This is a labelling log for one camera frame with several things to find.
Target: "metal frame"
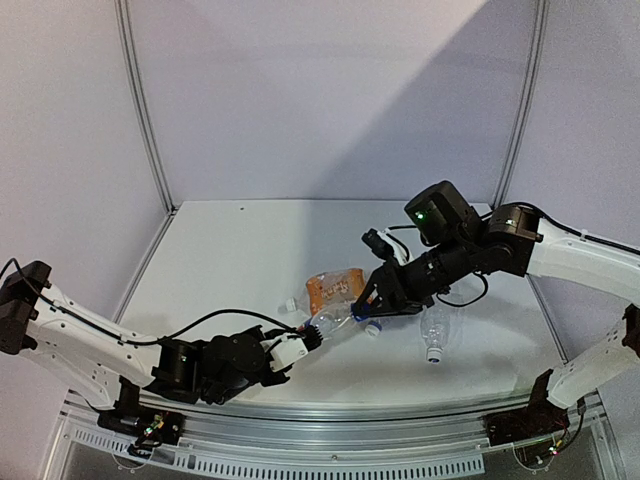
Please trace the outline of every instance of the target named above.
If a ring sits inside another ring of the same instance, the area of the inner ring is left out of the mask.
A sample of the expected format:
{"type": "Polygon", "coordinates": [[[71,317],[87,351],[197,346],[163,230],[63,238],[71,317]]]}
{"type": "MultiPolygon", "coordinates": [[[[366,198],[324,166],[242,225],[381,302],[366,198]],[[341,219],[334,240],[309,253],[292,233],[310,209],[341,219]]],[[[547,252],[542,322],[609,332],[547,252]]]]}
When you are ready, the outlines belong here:
{"type": "Polygon", "coordinates": [[[142,260],[140,261],[140,264],[138,265],[138,268],[136,269],[136,272],[134,273],[133,278],[131,279],[131,282],[129,282],[129,285],[127,286],[127,289],[124,292],[122,300],[120,300],[118,309],[116,310],[116,313],[113,317],[113,321],[116,324],[119,324],[120,321],[122,320],[122,317],[124,316],[124,312],[127,310],[127,307],[129,306],[129,302],[131,302],[131,299],[133,298],[133,294],[135,293],[136,288],[140,283],[140,280],[142,280],[142,275],[144,275],[144,272],[147,270],[149,263],[151,263],[153,254],[156,253],[156,250],[160,246],[160,242],[164,238],[165,233],[167,233],[167,230],[169,230],[169,227],[171,226],[171,223],[173,222],[173,219],[176,213],[177,213],[177,210],[175,210],[175,212],[172,212],[164,217],[164,219],[162,220],[162,223],[160,224],[160,228],[154,235],[153,240],[151,240],[151,244],[149,245],[149,248],[147,249],[144,256],[142,257],[142,260]]]}
{"type": "Polygon", "coordinates": [[[549,327],[549,331],[551,332],[553,341],[555,342],[556,348],[560,353],[560,358],[562,358],[562,361],[564,363],[567,363],[569,361],[569,357],[567,356],[567,352],[564,346],[562,345],[562,342],[560,341],[560,337],[558,336],[558,332],[556,331],[556,328],[553,325],[553,321],[551,320],[552,315],[551,315],[551,308],[549,307],[549,303],[544,298],[544,295],[542,294],[542,290],[538,285],[537,280],[531,277],[530,275],[527,275],[527,280],[529,281],[529,285],[531,285],[531,290],[533,290],[533,294],[535,295],[536,300],[538,301],[540,310],[542,310],[542,315],[544,316],[544,319],[547,322],[547,326],[549,327]]]}
{"type": "Polygon", "coordinates": [[[129,11],[128,0],[115,0],[116,17],[118,20],[118,31],[120,33],[120,41],[122,43],[122,53],[124,55],[125,67],[127,70],[127,78],[129,87],[131,88],[131,97],[133,106],[138,117],[140,125],[140,133],[144,148],[147,152],[149,167],[155,181],[162,207],[167,214],[172,214],[176,210],[175,203],[171,197],[169,182],[162,166],[160,152],[153,133],[153,125],[149,115],[147,100],[144,95],[142,78],[140,76],[140,67],[136,55],[136,47],[133,36],[133,28],[131,26],[131,14],[129,11]]]}
{"type": "MultiPolygon", "coordinates": [[[[603,479],[622,479],[624,473],[600,397],[594,393],[586,400],[584,433],[590,431],[594,435],[603,479]]],[[[220,413],[218,407],[204,407],[204,411],[196,413],[183,410],[183,439],[177,447],[161,447],[151,464],[229,479],[456,478],[463,473],[483,473],[484,454],[510,448],[491,447],[482,424],[483,415],[505,408],[511,407],[498,400],[493,406],[488,403],[486,410],[475,412],[434,416],[429,410],[423,409],[422,414],[416,410],[413,414],[418,416],[405,420],[304,422],[234,417],[220,413]],[[474,461],[475,466],[469,471],[474,461]]],[[[576,425],[577,411],[572,409],[569,415],[576,425]]],[[[130,439],[96,427],[96,416],[78,395],[69,395],[43,478],[61,478],[74,442],[128,458],[124,450],[130,439]]],[[[518,442],[515,446],[535,441],[518,442]]]]}
{"type": "Polygon", "coordinates": [[[529,112],[533,103],[533,94],[535,92],[536,79],[538,70],[540,69],[540,61],[542,58],[542,46],[544,43],[544,34],[547,26],[547,16],[549,13],[549,1],[538,0],[536,3],[536,20],[531,35],[531,46],[529,48],[529,56],[527,58],[527,70],[522,85],[522,93],[520,94],[520,105],[516,120],[509,137],[509,146],[507,148],[507,157],[502,167],[502,173],[498,180],[496,192],[491,201],[491,207],[495,208],[502,205],[507,197],[511,178],[513,177],[514,167],[524,138],[524,132],[527,125],[529,112]]]}

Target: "ventilation grille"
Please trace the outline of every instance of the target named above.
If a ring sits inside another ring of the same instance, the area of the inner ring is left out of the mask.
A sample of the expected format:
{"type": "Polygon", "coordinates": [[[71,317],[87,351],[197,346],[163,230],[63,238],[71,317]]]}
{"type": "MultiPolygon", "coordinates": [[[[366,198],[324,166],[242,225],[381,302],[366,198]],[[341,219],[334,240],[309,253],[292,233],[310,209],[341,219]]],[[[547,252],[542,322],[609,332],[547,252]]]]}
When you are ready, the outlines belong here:
{"type": "MultiPolygon", "coordinates": [[[[97,450],[127,456],[126,440],[75,426],[74,441],[97,450]]],[[[176,451],[171,464],[155,462],[163,468],[198,473],[219,479],[249,480],[420,480],[460,478],[484,473],[482,455],[411,463],[409,465],[372,465],[349,467],[339,464],[317,467],[274,467],[246,462],[243,464],[222,460],[206,453],[190,454],[176,451]]]]}
{"type": "MultiPolygon", "coordinates": [[[[189,459],[179,460],[180,465],[188,466],[189,459]]],[[[317,468],[286,469],[256,468],[234,465],[228,462],[195,459],[195,472],[217,478],[254,479],[254,480],[419,480],[423,478],[459,478],[484,473],[482,455],[455,458],[449,460],[424,462],[396,467],[360,467],[360,468],[317,468]]]]}
{"type": "Polygon", "coordinates": [[[126,452],[129,446],[118,438],[109,437],[103,433],[92,432],[91,430],[86,430],[81,427],[76,427],[74,439],[78,443],[114,453],[126,452]]]}

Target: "black cable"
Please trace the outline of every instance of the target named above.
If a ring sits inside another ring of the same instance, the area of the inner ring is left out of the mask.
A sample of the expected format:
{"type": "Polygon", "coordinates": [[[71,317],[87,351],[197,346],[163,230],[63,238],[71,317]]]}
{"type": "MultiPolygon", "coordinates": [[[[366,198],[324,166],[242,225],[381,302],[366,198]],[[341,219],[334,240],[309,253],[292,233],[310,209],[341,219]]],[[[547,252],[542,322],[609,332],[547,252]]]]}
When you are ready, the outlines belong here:
{"type": "Polygon", "coordinates": [[[0,279],[2,279],[2,276],[4,275],[4,273],[7,271],[7,268],[9,267],[9,265],[11,265],[13,263],[13,265],[16,267],[16,271],[20,274],[20,277],[22,277],[22,281],[25,283],[25,285],[27,287],[29,287],[29,289],[31,291],[33,291],[33,293],[35,293],[37,295],[38,298],[40,298],[43,302],[45,302],[47,305],[49,305],[52,308],[56,308],[58,310],[60,310],[62,313],[66,313],[67,315],[75,318],[76,320],[84,323],[85,325],[87,325],[88,327],[91,327],[95,330],[98,330],[99,332],[120,341],[120,335],[117,335],[105,328],[102,328],[100,325],[96,325],[95,323],[93,323],[91,320],[87,320],[86,318],[84,318],[81,315],[78,315],[75,312],[72,312],[70,310],[67,310],[66,308],[60,306],[60,305],[56,305],[52,300],[50,300],[49,298],[47,298],[45,295],[42,294],[42,292],[38,291],[38,289],[36,287],[33,286],[33,284],[29,281],[29,279],[27,278],[27,276],[24,274],[24,272],[22,271],[22,268],[20,267],[20,264],[18,263],[18,261],[15,258],[10,258],[7,263],[4,265],[4,267],[2,268],[2,271],[0,271],[0,279]]]}
{"type": "Polygon", "coordinates": [[[273,325],[276,325],[280,328],[282,328],[283,330],[286,330],[287,332],[291,332],[294,333],[296,336],[302,336],[300,334],[300,332],[298,332],[297,329],[290,327],[282,322],[279,322],[278,320],[268,317],[266,315],[263,315],[262,313],[258,313],[258,312],[253,312],[251,310],[242,310],[242,309],[238,309],[238,308],[225,308],[223,310],[216,310],[215,312],[211,312],[206,314],[203,317],[200,317],[198,320],[196,320],[195,322],[190,323],[189,325],[187,325],[186,327],[178,330],[175,333],[172,333],[171,335],[167,335],[164,337],[160,337],[157,340],[152,340],[149,342],[137,342],[134,340],[128,340],[127,344],[129,345],[136,345],[136,346],[149,346],[149,345],[158,345],[160,342],[163,342],[165,340],[173,340],[176,337],[179,337],[180,335],[182,335],[185,332],[188,332],[189,330],[191,330],[194,327],[197,327],[198,325],[200,325],[202,322],[209,320],[210,318],[213,317],[217,317],[218,315],[225,315],[225,314],[237,314],[237,315],[247,315],[249,317],[254,317],[254,318],[259,318],[260,320],[264,320],[265,322],[268,323],[272,323],[273,325]]]}
{"type": "Polygon", "coordinates": [[[91,405],[91,404],[89,403],[89,400],[87,400],[87,399],[86,399],[86,398],[84,398],[84,397],[82,397],[82,398],[83,398],[83,400],[84,400],[85,402],[87,402],[87,405],[89,405],[89,408],[90,408],[91,410],[93,410],[94,412],[96,412],[96,413],[98,413],[98,414],[100,414],[100,413],[104,413],[104,410],[98,410],[96,407],[94,407],[93,405],[91,405]]]}
{"type": "Polygon", "coordinates": [[[387,230],[409,230],[412,228],[418,228],[415,225],[394,225],[392,227],[387,227],[387,230]]]}
{"type": "Polygon", "coordinates": [[[398,245],[400,245],[400,247],[402,248],[402,250],[404,250],[404,259],[405,260],[409,260],[409,249],[407,248],[407,246],[402,243],[400,240],[398,240],[397,237],[394,237],[393,235],[391,235],[390,233],[387,233],[387,237],[389,237],[391,240],[393,240],[394,242],[396,242],[398,245]]]}
{"type": "MultiPolygon", "coordinates": [[[[542,218],[547,220],[554,227],[560,228],[561,230],[564,230],[565,232],[570,233],[572,235],[575,235],[577,237],[583,237],[582,232],[579,232],[575,228],[569,227],[567,225],[564,225],[564,224],[558,222],[557,220],[554,220],[549,215],[547,215],[540,207],[537,207],[536,205],[533,205],[533,204],[527,203],[527,202],[514,202],[514,203],[509,203],[508,205],[529,207],[534,212],[536,212],[538,215],[540,215],[542,218]]],[[[584,235],[584,239],[585,240],[589,240],[591,242],[599,243],[601,245],[605,245],[607,247],[617,248],[618,250],[622,250],[624,252],[632,253],[634,255],[640,256],[640,250],[638,250],[637,248],[628,247],[627,245],[622,245],[620,243],[613,242],[611,240],[606,240],[606,239],[600,238],[600,237],[594,237],[593,235],[584,235]]]]}
{"type": "Polygon", "coordinates": [[[450,307],[455,307],[455,308],[468,307],[469,305],[476,303],[478,300],[483,298],[487,294],[487,292],[489,292],[489,282],[488,282],[487,278],[484,275],[482,275],[481,273],[474,273],[474,275],[476,277],[478,277],[480,280],[482,280],[482,284],[484,285],[484,290],[482,291],[482,293],[480,295],[478,295],[476,298],[474,298],[470,302],[467,302],[467,303],[451,303],[451,302],[447,302],[446,300],[443,300],[440,297],[439,293],[436,294],[436,298],[438,300],[440,300],[442,303],[444,303],[445,305],[449,305],[450,307]]]}
{"type": "Polygon", "coordinates": [[[580,432],[582,431],[582,424],[584,423],[584,413],[582,415],[580,415],[580,422],[578,423],[578,428],[576,429],[576,432],[571,435],[571,438],[569,438],[569,440],[567,440],[567,443],[565,443],[563,446],[561,446],[558,449],[558,453],[563,452],[564,450],[566,450],[569,445],[571,445],[576,438],[578,438],[578,435],[580,434],[580,432]]]}
{"type": "Polygon", "coordinates": [[[198,320],[196,320],[195,322],[187,325],[186,327],[184,327],[183,329],[172,333],[171,335],[165,336],[165,337],[161,337],[158,338],[157,340],[153,340],[153,341],[149,341],[149,342],[136,342],[134,340],[126,340],[123,341],[122,337],[116,333],[113,333],[105,328],[102,328],[100,325],[96,325],[95,323],[93,323],[91,320],[88,320],[86,318],[84,318],[81,315],[78,315],[75,312],[72,312],[70,310],[67,310],[66,308],[60,306],[60,305],[56,305],[53,301],[51,301],[50,299],[48,299],[46,296],[44,296],[41,292],[38,291],[37,288],[35,288],[31,282],[27,279],[26,275],[24,274],[24,272],[22,271],[22,268],[20,267],[20,264],[18,263],[18,261],[15,258],[10,258],[9,261],[7,261],[7,263],[5,264],[5,266],[2,268],[2,270],[0,270],[0,280],[2,279],[2,276],[5,274],[5,272],[7,271],[7,268],[9,268],[9,266],[11,264],[14,264],[14,266],[16,267],[16,271],[20,274],[20,276],[22,277],[22,280],[24,281],[25,285],[27,285],[27,287],[29,287],[33,293],[35,293],[38,298],[42,299],[42,301],[44,301],[45,303],[47,303],[47,305],[56,308],[58,310],[60,310],[63,313],[66,313],[67,315],[70,315],[71,317],[75,318],[76,320],[84,323],[85,325],[107,335],[110,338],[113,338],[115,340],[118,340],[119,342],[123,342],[126,343],[128,345],[135,345],[135,346],[150,346],[150,345],[157,345],[159,344],[161,341],[163,340],[171,340],[173,338],[176,338],[180,335],[182,335],[183,333],[191,330],[192,328],[194,328],[195,326],[201,324],[202,322],[218,316],[218,315],[222,315],[222,314],[226,314],[226,313],[233,313],[233,314],[239,314],[239,315],[247,315],[250,317],[255,317],[255,318],[259,318],[261,320],[264,320],[265,322],[269,322],[272,323],[273,325],[276,325],[280,328],[282,328],[283,330],[286,330],[287,332],[291,332],[291,333],[295,333],[298,336],[301,336],[301,334],[293,327],[290,327],[282,322],[279,322],[278,320],[268,317],[266,315],[263,315],[261,313],[258,312],[252,312],[250,310],[242,310],[242,309],[234,309],[234,308],[229,308],[229,309],[224,309],[224,310],[216,310],[215,312],[211,312],[208,313],[207,315],[200,317],[198,320]]]}

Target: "clear plastic bottle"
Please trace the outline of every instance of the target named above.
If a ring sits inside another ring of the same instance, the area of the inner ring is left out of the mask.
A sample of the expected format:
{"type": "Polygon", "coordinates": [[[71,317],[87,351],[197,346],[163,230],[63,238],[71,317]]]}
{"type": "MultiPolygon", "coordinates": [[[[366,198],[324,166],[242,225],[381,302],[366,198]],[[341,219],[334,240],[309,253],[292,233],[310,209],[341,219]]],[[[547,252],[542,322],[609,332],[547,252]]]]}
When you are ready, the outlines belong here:
{"type": "Polygon", "coordinates": [[[444,348],[449,341],[449,312],[444,305],[436,303],[426,309],[420,319],[420,334],[427,345],[427,362],[440,363],[444,348]]]}
{"type": "Polygon", "coordinates": [[[369,336],[375,338],[380,335],[380,332],[382,332],[387,325],[389,325],[390,321],[391,318],[389,317],[372,318],[367,322],[367,326],[364,327],[364,331],[367,332],[369,336]]]}
{"type": "Polygon", "coordinates": [[[351,313],[351,302],[327,305],[305,323],[318,329],[323,342],[331,340],[338,333],[346,332],[355,324],[356,321],[351,313]]]}

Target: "orange label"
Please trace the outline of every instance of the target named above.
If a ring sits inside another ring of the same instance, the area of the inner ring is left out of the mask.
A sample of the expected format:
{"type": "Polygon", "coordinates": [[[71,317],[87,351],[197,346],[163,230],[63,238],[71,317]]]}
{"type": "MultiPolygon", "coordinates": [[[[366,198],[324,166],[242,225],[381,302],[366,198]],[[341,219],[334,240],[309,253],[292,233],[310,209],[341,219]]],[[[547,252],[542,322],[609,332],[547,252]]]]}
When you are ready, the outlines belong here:
{"type": "Polygon", "coordinates": [[[355,302],[364,286],[364,272],[360,268],[321,273],[311,277],[307,280],[311,315],[332,303],[355,302]]]}

